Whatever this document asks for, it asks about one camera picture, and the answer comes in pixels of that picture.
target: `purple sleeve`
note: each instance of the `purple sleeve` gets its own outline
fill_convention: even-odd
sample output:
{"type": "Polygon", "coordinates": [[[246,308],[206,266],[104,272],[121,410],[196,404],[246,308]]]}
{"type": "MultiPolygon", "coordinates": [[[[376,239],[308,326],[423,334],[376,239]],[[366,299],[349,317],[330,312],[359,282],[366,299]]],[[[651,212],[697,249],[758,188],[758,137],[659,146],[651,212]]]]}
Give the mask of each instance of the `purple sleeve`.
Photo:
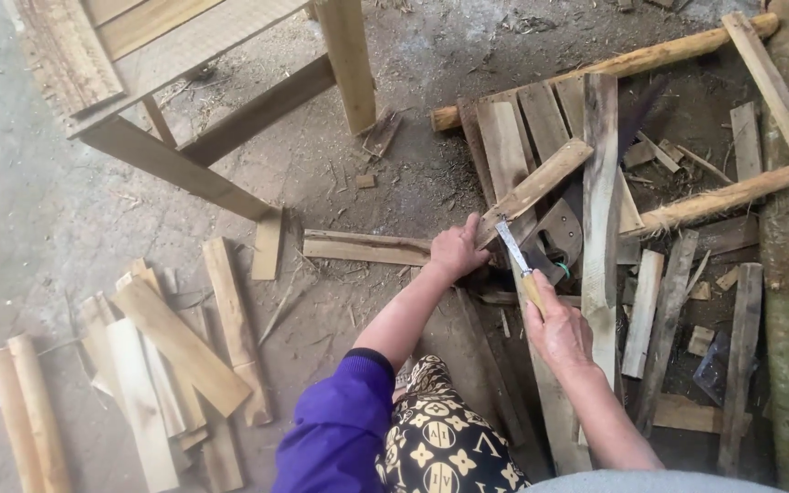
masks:
{"type": "Polygon", "coordinates": [[[330,378],[303,391],[295,428],[276,451],[274,493],[382,491],[374,461],[391,426],[395,373],[370,349],[353,349],[330,378]]]}

